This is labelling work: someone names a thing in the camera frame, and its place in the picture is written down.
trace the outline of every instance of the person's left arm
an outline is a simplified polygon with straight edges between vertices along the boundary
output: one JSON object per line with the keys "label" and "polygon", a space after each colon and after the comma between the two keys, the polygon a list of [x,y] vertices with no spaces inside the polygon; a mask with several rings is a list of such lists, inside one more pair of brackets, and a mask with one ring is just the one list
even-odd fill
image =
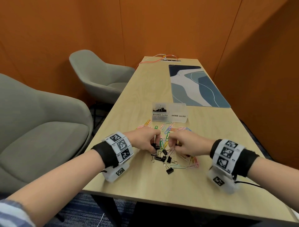
{"label": "person's left arm", "polygon": [[[159,130],[143,127],[124,135],[133,147],[156,152],[151,143],[158,144]],[[104,168],[99,153],[90,150],[27,184],[7,200],[21,204],[32,222],[43,226]]]}

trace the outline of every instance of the person's left hand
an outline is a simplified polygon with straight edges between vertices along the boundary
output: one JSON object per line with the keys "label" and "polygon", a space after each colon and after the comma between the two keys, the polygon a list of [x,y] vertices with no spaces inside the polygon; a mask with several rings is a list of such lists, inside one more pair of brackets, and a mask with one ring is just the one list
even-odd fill
{"label": "person's left hand", "polygon": [[156,150],[151,144],[159,144],[161,131],[144,126],[133,131],[124,132],[123,134],[129,139],[133,147],[141,150],[148,150],[149,152],[154,154],[156,153]]}

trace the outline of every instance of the striped sleeve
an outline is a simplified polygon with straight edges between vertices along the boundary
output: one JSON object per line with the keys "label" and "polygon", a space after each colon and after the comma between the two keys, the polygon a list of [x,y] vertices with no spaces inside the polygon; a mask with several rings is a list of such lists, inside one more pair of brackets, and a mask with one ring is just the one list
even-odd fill
{"label": "striped sleeve", "polygon": [[0,226],[35,227],[20,203],[12,200],[0,201]]}

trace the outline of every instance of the pile of paper clips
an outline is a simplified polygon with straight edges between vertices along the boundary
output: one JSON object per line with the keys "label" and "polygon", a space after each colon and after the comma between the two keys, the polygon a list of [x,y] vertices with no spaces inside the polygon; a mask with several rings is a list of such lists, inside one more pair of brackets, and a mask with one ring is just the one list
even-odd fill
{"label": "pile of paper clips", "polygon": [[[138,128],[144,127],[144,126],[148,126],[151,123],[151,119],[149,119],[144,125],[139,126]],[[159,145],[156,145],[155,143],[152,144],[152,146],[156,149],[156,153],[152,154],[152,160],[151,162],[155,162],[155,160],[161,161],[163,162],[163,165],[166,167],[166,172],[168,174],[171,174],[174,169],[194,169],[194,168],[198,168],[199,167],[199,163],[197,161],[196,157],[192,157],[192,156],[182,156],[179,155],[182,159],[184,159],[186,162],[188,162],[188,165],[179,165],[179,163],[177,161],[174,161],[172,159],[172,156],[175,154],[174,153],[174,148],[170,148],[166,150],[166,146],[168,145],[168,140],[169,140],[169,134],[171,131],[179,131],[179,130],[189,130],[191,131],[189,128],[186,127],[179,127],[179,128],[173,128],[174,126],[174,122],[162,122],[161,127],[159,128],[159,130],[161,130],[161,132],[164,132],[164,134],[166,135],[165,138],[163,138],[163,133],[161,133],[162,135],[160,135],[160,141],[159,141]]]}

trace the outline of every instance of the table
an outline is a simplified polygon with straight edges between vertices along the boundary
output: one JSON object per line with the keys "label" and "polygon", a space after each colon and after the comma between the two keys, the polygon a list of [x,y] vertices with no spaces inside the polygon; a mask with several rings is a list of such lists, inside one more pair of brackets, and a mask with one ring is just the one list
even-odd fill
{"label": "table", "polygon": [[[180,63],[175,64],[201,66],[197,59],[180,60]],[[87,150],[111,133],[134,130],[151,119],[153,102],[173,102],[169,64],[173,63],[158,61],[141,64],[137,68]],[[175,123],[174,127],[186,126],[211,139],[231,139],[263,157],[231,108],[187,106],[187,109],[187,122]],[[160,127],[161,123],[154,122],[151,125]],[[184,162],[179,158],[177,160],[180,164]],[[129,160],[130,168],[123,176],[109,183],[100,173],[84,187],[83,192],[92,194],[99,203],[101,199],[115,197],[256,220],[296,222],[290,209],[264,189],[241,184],[240,190],[232,195],[220,191],[207,178],[211,158],[201,156],[198,160],[198,169],[175,169],[168,175],[161,162],[151,162],[149,152],[135,149],[133,158]],[[252,182],[241,176],[238,176],[238,180]]]}

